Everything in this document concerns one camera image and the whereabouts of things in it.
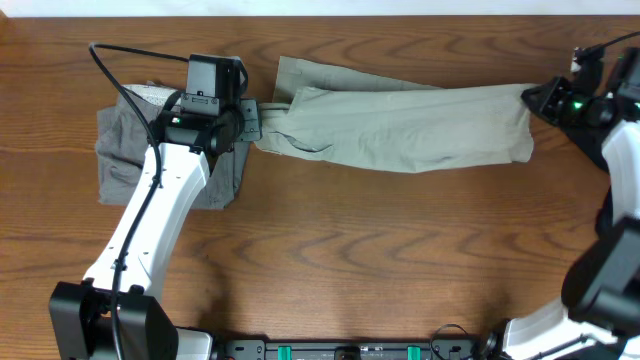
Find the light khaki green pants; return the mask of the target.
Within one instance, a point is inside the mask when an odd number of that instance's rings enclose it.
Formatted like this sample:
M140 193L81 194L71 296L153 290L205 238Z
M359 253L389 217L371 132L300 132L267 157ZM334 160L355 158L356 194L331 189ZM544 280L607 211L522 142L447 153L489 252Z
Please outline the light khaki green pants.
M281 57L265 152L397 173L526 163L524 84L439 88Z

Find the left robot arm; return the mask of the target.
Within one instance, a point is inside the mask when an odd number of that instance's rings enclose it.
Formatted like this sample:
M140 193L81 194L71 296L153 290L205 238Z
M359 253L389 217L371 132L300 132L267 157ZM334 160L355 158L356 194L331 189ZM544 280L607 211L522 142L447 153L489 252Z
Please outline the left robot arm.
M224 153L262 136L255 99L172 94L150 124L141 177L107 246L79 283L60 282L49 313L63 359L212 359L215 339L161 306L186 215Z

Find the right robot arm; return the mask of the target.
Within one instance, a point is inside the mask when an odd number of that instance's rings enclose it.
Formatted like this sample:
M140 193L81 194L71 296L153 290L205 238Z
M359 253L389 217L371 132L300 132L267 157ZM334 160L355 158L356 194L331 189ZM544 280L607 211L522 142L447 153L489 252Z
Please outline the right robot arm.
M607 79L604 52L602 45L576 49L572 79L521 95L608 174L610 187L598 238L570 267L559 299L491 335L488 359L639 356L639 50L625 49Z

